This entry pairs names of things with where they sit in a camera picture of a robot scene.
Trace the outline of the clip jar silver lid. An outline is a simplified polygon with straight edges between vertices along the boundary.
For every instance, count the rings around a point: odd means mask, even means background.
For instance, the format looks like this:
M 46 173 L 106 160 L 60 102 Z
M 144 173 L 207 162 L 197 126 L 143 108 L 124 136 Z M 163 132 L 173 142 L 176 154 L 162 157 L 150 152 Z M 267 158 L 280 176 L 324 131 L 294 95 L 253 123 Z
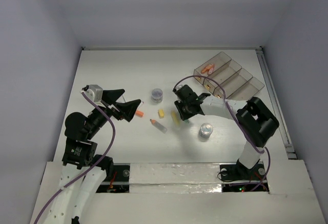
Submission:
M 211 134 L 213 133 L 213 126 L 209 123 L 204 123 L 199 128 L 199 136 L 208 139 L 210 138 Z

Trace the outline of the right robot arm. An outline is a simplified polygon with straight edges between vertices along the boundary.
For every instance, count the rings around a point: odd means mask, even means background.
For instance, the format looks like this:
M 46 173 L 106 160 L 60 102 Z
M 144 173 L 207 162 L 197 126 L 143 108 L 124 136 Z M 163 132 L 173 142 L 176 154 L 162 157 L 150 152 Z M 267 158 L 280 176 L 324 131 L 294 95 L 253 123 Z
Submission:
M 233 120 L 246 138 L 243 152 L 236 163 L 236 173 L 247 179 L 264 153 L 267 141 L 279 128 L 279 121 L 257 97 L 249 100 L 218 98 L 208 93 L 197 95 L 188 85 L 173 89 L 174 102 L 182 120 L 196 115 L 218 116 Z

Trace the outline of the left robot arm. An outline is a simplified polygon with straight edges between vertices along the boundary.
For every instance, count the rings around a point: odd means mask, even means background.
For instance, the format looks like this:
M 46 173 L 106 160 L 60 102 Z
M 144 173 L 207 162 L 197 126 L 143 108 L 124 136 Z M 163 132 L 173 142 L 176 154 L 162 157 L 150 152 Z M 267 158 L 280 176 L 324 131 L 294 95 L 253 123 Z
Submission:
M 80 92 L 94 109 L 88 116 L 73 112 L 65 120 L 61 175 L 56 193 L 44 207 L 49 211 L 44 223 L 82 223 L 100 184 L 115 177 L 113 159 L 106 153 L 96 154 L 92 138 L 113 118 L 130 122 L 141 103 L 139 99 L 119 102 L 123 89 L 87 85 Z

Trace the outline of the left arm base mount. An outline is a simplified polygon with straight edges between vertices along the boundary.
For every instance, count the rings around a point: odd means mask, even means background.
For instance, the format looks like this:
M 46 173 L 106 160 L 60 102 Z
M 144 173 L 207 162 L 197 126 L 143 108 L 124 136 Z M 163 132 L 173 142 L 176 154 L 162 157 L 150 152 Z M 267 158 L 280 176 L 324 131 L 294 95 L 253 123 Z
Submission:
M 111 176 L 98 187 L 96 193 L 129 193 L 130 164 L 114 164 Z

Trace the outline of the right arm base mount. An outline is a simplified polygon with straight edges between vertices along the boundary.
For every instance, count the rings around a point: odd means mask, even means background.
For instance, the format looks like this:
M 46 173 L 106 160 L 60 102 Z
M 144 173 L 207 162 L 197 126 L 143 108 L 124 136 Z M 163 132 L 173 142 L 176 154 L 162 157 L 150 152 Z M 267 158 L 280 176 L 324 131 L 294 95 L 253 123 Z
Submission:
M 261 162 L 251 169 L 237 162 L 220 165 L 217 178 L 223 183 L 223 192 L 269 192 L 266 173 Z

